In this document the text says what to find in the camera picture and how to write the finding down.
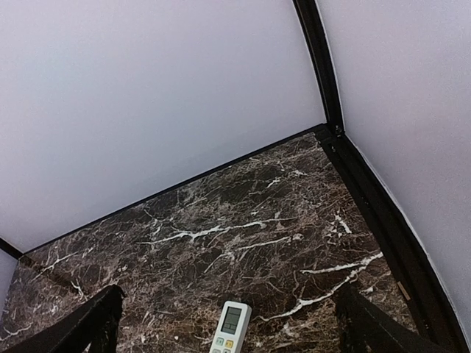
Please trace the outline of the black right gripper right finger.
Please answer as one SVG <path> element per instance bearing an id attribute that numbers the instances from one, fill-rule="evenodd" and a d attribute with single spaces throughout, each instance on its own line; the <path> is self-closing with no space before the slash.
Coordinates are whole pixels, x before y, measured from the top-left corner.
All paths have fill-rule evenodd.
<path id="1" fill-rule="evenodd" d="M 345 285 L 336 298 L 336 320 L 339 325 L 342 352 L 453 352 L 454 346 L 442 346 L 433 330 L 432 320 L 424 305 L 413 300 L 414 320 L 422 329 L 417 334 L 396 322 L 351 285 Z"/>

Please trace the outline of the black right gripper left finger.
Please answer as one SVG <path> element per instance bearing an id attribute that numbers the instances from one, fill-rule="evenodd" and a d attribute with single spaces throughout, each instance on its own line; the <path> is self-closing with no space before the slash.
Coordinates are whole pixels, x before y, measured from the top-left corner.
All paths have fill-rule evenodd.
<path id="1" fill-rule="evenodd" d="M 56 324 L 7 351 L 115 352 L 124 297 L 119 286 L 109 285 Z"/>

